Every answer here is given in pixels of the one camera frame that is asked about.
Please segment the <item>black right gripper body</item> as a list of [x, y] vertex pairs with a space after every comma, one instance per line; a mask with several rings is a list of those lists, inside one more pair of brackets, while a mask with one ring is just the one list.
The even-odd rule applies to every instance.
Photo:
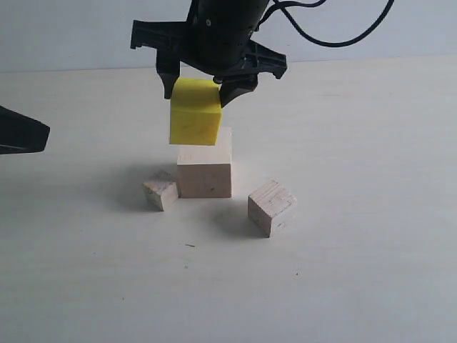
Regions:
[[192, 1], [185, 21], [133, 22], [131, 48], [156, 50], [160, 75], [178, 76], [186, 64], [224, 77], [271, 73], [280, 79], [286, 56], [252, 40], [267, 1]]

